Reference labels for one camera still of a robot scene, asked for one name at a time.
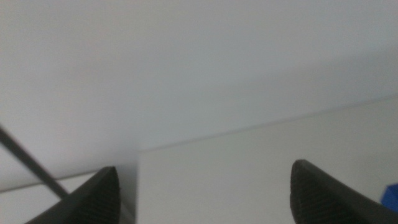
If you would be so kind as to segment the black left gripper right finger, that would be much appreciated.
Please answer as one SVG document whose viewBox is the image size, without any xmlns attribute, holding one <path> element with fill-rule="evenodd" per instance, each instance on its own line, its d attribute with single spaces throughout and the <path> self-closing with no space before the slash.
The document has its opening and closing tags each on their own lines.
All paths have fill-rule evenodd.
<svg viewBox="0 0 398 224">
<path fill-rule="evenodd" d="M 397 224 L 397 213 L 353 190 L 305 159 L 290 174 L 295 223 Z"/>
</svg>

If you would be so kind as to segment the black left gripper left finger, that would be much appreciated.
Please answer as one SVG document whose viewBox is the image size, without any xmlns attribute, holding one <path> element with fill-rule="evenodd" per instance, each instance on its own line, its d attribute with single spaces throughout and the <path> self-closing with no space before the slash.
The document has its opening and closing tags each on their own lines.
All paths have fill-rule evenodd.
<svg viewBox="0 0 398 224">
<path fill-rule="evenodd" d="M 115 167 L 104 167 L 28 224 L 118 224 L 121 194 Z"/>
</svg>

